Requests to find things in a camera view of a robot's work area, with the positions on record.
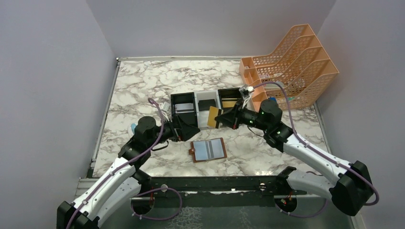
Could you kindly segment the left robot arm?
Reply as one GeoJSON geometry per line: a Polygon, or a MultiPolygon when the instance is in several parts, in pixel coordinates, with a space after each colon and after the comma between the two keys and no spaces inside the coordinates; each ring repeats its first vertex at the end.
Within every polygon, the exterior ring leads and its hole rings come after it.
{"type": "Polygon", "coordinates": [[[101,178],[72,203],[57,209],[58,229],[98,229],[125,202],[149,184],[150,177],[139,168],[149,159],[155,145],[167,140],[187,141],[200,132],[197,125],[180,116],[161,126],[151,116],[139,119],[135,133],[121,148],[118,157],[101,178]]]}

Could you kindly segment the brown leather card holder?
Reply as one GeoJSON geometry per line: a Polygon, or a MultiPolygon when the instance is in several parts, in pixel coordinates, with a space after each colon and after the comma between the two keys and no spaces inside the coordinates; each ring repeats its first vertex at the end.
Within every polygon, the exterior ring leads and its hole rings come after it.
{"type": "Polygon", "coordinates": [[[227,158],[223,138],[192,141],[189,155],[194,163],[227,158]]]}

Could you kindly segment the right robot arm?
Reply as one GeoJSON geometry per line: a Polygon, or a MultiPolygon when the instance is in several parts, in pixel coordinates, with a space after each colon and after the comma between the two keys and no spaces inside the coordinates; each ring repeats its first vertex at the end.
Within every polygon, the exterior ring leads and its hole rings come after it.
{"type": "Polygon", "coordinates": [[[292,171],[286,177],[289,188],[323,197],[348,216],[356,216],[362,207],[369,205],[368,200],[376,192],[366,164],[348,162],[313,146],[292,125],[281,121],[283,112],[274,100],[263,100],[257,112],[242,105],[238,101],[232,109],[218,114],[215,121],[231,129],[238,129],[240,125],[259,129],[269,146],[320,173],[316,176],[292,171]]]}

